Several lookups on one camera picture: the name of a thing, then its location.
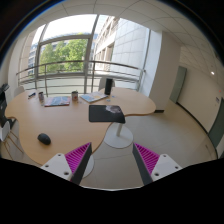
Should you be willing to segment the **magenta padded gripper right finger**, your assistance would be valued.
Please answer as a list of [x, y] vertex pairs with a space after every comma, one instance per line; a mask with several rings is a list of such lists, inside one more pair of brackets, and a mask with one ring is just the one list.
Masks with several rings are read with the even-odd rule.
[[133, 144], [132, 153], [144, 185], [148, 185], [182, 169], [169, 155], [159, 155], [137, 143]]

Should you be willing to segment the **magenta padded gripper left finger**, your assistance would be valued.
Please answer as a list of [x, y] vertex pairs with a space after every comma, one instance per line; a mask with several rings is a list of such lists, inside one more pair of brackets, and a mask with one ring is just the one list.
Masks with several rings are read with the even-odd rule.
[[91, 154], [92, 144], [86, 143], [66, 154], [57, 153], [42, 166], [42, 169], [79, 185]]

